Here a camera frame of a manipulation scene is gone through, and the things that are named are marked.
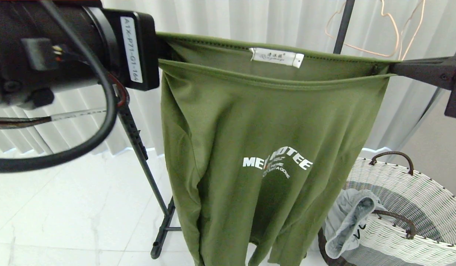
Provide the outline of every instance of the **gray garment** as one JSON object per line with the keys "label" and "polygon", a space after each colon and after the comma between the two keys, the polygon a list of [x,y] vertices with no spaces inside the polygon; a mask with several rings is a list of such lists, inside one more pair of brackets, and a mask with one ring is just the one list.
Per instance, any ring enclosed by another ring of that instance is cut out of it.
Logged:
{"label": "gray garment", "polygon": [[342,190],[328,212],[324,223],[326,254],[337,259],[347,250],[360,245],[360,232],[374,210],[387,211],[370,190]]}

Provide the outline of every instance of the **screw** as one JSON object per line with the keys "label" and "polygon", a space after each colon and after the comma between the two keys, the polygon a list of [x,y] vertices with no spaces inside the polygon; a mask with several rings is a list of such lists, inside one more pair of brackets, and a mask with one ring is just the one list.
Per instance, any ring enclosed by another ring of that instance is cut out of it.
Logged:
{"label": "screw", "polygon": [[18,81],[6,81],[3,84],[3,89],[7,92],[17,92],[21,89],[21,83]]}

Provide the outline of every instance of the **white wicker basket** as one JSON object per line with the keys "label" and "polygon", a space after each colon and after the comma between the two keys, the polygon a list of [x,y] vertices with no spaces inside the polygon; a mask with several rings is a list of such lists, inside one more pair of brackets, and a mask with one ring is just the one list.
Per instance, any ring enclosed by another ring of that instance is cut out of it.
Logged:
{"label": "white wicker basket", "polygon": [[[383,155],[403,155],[410,168],[377,162]],[[407,239],[407,223],[368,217],[360,247],[326,259],[330,266],[444,266],[456,262],[456,197],[430,177],[414,170],[410,158],[399,152],[381,153],[371,160],[358,158],[345,189],[369,189],[395,214],[410,219],[417,229]]]}

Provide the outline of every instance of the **olive green t-shirt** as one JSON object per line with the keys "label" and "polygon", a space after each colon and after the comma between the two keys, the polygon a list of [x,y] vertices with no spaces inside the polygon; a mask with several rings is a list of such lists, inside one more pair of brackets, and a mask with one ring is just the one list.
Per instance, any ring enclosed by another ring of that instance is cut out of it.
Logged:
{"label": "olive green t-shirt", "polygon": [[380,108],[392,61],[158,33],[164,149],[196,266],[298,266]]}

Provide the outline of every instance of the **curtain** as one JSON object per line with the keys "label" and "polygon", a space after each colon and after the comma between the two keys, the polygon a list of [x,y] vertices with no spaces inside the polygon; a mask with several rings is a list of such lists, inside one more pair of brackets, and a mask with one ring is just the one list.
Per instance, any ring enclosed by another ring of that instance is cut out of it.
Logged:
{"label": "curtain", "polygon": [[[156,30],[209,35],[250,42],[266,42],[332,52],[335,39],[325,34],[328,20],[340,10],[341,0],[103,0],[105,8],[149,13]],[[399,31],[419,0],[385,0],[385,13],[391,13]],[[421,18],[420,10],[405,27],[407,47]],[[336,37],[341,14],[331,20],[328,32]],[[396,37],[387,17],[381,16],[380,0],[357,0],[346,43],[365,50],[390,54]],[[424,17],[405,59],[451,56],[456,52],[456,0],[426,0]],[[377,57],[344,46],[342,54]],[[393,77],[365,147],[368,150],[398,149],[413,131],[434,99],[436,87],[404,77]],[[164,153],[160,125],[160,89],[149,92],[130,90],[130,108],[147,148]],[[99,86],[61,92],[50,106],[34,111],[0,109],[0,116],[36,117],[51,113],[105,106]],[[0,131],[0,149],[21,152],[57,153],[78,145],[98,128],[103,115],[64,120],[22,130]],[[105,150],[118,154],[130,147],[120,123],[110,137],[93,153]]]}

